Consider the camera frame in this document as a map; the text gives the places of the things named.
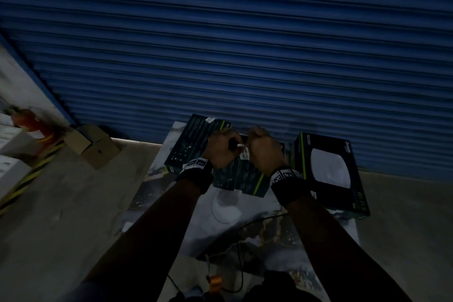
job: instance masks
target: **orange object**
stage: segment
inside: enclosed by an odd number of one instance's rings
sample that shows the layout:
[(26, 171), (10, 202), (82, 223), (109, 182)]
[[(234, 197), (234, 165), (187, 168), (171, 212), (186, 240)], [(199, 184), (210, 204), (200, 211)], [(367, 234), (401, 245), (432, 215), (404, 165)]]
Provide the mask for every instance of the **orange object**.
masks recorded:
[(207, 276), (207, 281), (209, 282), (209, 294), (214, 295), (220, 292), (222, 288), (222, 277), (219, 275)]
[(51, 144), (55, 141), (55, 133), (51, 127), (39, 120), (36, 114), (30, 109), (14, 108), (11, 115), (14, 124), (21, 127), (32, 138), (43, 145)]

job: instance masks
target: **person's left hand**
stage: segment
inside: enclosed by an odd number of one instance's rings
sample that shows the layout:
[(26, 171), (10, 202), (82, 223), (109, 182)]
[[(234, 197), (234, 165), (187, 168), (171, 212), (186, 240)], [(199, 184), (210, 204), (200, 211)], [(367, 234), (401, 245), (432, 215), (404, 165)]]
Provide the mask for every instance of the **person's left hand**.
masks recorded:
[(244, 147), (238, 147), (234, 151), (230, 151), (228, 149), (228, 141), (231, 138), (235, 138), (239, 143), (242, 143), (241, 135), (231, 128), (223, 128), (222, 130), (213, 133), (207, 139), (206, 150), (201, 157), (209, 160), (214, 169), (224, 168), (235, 157), (239, 156), (244, 149)]

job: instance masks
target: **wristband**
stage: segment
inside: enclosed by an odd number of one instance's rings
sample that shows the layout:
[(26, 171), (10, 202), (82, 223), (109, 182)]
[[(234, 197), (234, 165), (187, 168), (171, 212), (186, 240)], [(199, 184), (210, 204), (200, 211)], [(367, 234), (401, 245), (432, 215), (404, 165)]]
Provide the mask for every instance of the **wristband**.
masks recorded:
[(198, 186), (200, 193), (203, 195), (214, 180), (212, 175), (213, 171), (214, 167), (209, 160), (205, 158), (196, 158), (189, 161), (186, 165), (183, 165), (183, 170), (175, 180), (189, 180)]
[(306, 182), (299, 172), (289, 166), (281, 166), (270, 175), (270, 187), (279, 203), (286, 208), (288, 203), (304, 195), (310, 195)]

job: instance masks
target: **cable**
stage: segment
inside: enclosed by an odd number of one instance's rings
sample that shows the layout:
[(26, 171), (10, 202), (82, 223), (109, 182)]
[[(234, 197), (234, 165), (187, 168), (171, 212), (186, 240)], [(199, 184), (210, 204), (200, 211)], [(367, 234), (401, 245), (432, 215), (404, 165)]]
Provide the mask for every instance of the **cable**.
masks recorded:
[(178, 286), (176, 285), (176, 283), (173, 281), (173, 279), (170, 277), (170, 275), (168, 274), (167, 277), (169, 278), (169, 280), (173, 283), (174, 287), (176, 288), (176, 290), (178, 290), (179, 292), (181, 292), (181, 290), (179, 290)]
[(258, 223), (258, 222), (262, 222), (264, 221), (265, 219), (275, 219), (277, 217), (281, 217), (281, 216), (288, 216), (289, 213), (285, 213), (285, 214), (278, 214), (278, 215), (273, 215), (273, 216), (268, 216), (268, 217), (263, 217), (261, 219), (256, 219), (255, 221), (251, 221), (251, 222), (248, 222), (246, 223), (245, 225), (242, 225), (241, 227), (238, 228), (237, 232), (236, 232), (236, 237), (237, 237), (237, 241), (236, 241), (236, 248), (237, 248), (237, 256), (238, 256), (238, 259), (239, 259), (239, 268), (241, 269), (241, 286), (238, 290), (229, 290), (229, 289), (226, 289), (226, 288), (222, 288), (223, 291), (225, 291), (226, 293), (230, 293), (230, 294), (236, 294), (238, 292), (240, 292), (242, 290), (242, 288), (244, 287), (244, 271), (242, 270), (242, 262), (241, 262), (241, 252), (239, 250), (239, 232), (244, 229), (245, 227), (247, 227), (248, 225), (251, 225), (253, 223)]

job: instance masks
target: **red fire extinguisher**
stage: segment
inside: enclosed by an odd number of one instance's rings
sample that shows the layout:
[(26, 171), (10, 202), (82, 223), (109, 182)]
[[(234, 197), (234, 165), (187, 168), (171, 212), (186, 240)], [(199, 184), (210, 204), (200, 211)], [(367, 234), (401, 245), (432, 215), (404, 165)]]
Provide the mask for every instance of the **red fire extinguisher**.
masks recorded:
[(39, 143), (48, 145), (55, 141), (53, 129), (39, 120), (33, 111), (20, 108), (12, 108), (11, 111), (11, 119), (13, 122)]

